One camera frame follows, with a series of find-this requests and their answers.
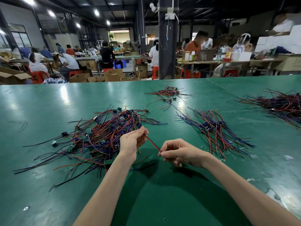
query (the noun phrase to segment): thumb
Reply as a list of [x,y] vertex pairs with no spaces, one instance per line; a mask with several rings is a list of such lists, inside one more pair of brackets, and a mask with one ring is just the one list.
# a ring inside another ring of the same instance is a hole
[[177,150],[170,150],[166,152],[162,152],[161,156],[163,158],[176,158],[176,157],[181,157],[184,158],[186,155],[185,149],[184,148],[179,148]]
[[141,137],[144,133],[144,127],[141,126],[140,129],[138,129],[136,132],[134,132],[133,134],[131,134],[132,137],[138,139],[139,137]]

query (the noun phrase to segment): gray pants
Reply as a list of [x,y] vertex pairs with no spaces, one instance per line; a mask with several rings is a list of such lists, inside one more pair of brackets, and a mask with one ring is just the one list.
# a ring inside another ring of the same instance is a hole
[[64,76],[64,78],[65,78],[66,80],[69,81],[69,72],[70,72],[70,71],[76,71],[76,70],[78,70],[78,69],[70,69],[70,68],[67,68],[67,67],[61,67],[61,68],[60,68],[60,73],[61,73],[61,75]]

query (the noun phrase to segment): left hand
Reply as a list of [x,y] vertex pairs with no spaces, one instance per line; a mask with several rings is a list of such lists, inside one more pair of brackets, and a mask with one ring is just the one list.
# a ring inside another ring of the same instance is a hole
[[148,133],[148,130],[142,126],[138,130],[121,136],[120,152],[118,156],[129,158],[131,160],[131,163],[133,164],[137,157],[136,151],[146,142],[145,135],[147,135]]

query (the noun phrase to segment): hand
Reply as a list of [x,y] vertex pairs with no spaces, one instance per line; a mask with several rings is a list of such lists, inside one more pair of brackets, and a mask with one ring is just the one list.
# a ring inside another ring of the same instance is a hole
[[161,147],[158,156],[162,156],[163,162],[170,161],[176,167],[182,167],[182,162],[189,163],[195,167],[204,167],[204,162],[210,157],[214,157],[209,152],[187,143],[182,139],[167,140]]
[[148,130],[142,126],[138,130],[132,131],[121,136],[120,152],[118,156],[129,158],[133,164],[137,157],[136,151],[146,142],[145,135],[147,135],[148,133]]

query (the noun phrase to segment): black shirt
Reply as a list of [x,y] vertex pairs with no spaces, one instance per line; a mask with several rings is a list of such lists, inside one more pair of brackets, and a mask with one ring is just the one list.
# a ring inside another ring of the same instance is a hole
[[101,54],[103,63],[111,62],[111,56],[112,56],[113,59],[115,59],[115,55],[114,55],[113,50],[111,48],[102,48],[100,50],[100,54]]

